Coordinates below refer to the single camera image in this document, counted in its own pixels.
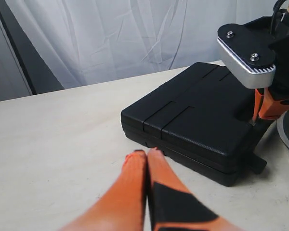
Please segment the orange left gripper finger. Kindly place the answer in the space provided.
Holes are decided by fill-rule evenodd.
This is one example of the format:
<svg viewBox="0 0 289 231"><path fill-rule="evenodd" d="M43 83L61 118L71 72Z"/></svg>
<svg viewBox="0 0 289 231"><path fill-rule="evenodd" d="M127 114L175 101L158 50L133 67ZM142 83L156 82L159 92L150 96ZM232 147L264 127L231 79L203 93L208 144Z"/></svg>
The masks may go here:
<svg viewBox="0 0 289 231"><path fill-rule="evenodd" d="M136 150L125 158L121 173L106 193L62 231L142 231L146 200L147 158Z"/></svg>

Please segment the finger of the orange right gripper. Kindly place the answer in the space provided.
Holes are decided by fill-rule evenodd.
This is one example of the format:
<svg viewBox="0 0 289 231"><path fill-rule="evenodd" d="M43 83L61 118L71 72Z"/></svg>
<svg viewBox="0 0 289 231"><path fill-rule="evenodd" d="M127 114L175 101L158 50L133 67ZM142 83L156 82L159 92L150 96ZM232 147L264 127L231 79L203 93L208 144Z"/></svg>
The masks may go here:
<svg viewBox="0 0 289 231"><path fill-rule="evenodd" d="M153 231L230 231L232 224L204 206L157 148L147 154Z"/></svg>

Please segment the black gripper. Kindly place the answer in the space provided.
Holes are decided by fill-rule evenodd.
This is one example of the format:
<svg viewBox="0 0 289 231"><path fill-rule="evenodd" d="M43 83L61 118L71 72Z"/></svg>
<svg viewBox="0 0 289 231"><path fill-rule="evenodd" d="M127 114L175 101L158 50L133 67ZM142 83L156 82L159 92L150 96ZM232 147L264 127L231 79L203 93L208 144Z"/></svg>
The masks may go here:
<svg viewBox="0 0 289 231"><path fill-rule="evenodd" d="M252 121L276 120L281 116L281 104L289 105L289 13L282 9L275 17L263 16L244 26L275 53L273 83L268 88L255 90Z"/></svg>

